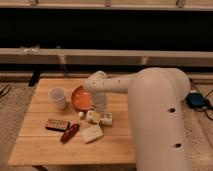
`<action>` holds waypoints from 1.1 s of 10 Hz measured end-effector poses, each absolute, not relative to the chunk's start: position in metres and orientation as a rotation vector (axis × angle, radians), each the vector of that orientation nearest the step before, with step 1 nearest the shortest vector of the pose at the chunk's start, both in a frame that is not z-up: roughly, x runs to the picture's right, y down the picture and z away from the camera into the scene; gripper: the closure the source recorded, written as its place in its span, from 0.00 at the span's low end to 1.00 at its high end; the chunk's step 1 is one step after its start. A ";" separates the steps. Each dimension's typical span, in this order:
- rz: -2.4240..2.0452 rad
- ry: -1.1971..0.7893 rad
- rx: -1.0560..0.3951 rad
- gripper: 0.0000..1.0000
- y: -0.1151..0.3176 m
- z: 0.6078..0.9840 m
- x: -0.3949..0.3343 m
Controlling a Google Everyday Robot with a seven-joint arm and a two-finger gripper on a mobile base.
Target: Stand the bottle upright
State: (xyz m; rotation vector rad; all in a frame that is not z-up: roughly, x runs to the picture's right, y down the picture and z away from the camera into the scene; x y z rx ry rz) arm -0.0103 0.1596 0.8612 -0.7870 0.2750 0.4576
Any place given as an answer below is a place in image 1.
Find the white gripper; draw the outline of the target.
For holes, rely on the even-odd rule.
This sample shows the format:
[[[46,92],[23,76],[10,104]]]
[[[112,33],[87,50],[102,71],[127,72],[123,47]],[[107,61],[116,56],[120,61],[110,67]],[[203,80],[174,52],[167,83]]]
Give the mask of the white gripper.
[[[106,108],[107,97],[105,93],[93,93],[92,103],[93,108],[96,110],[89,110],[87,112],[87,120],[95,124],[100,123],[100,114],[98,112],[103,112]]]

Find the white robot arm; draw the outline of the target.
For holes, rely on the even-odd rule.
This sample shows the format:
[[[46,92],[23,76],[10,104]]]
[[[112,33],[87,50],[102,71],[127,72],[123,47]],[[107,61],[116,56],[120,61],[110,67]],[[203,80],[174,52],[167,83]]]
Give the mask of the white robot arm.
[[[190,81],[183,71],[154,67],[114,78],[97,71],[83,87],[94,104],[103,93],[127,95],[137,171],[192,171],[181,109]]]

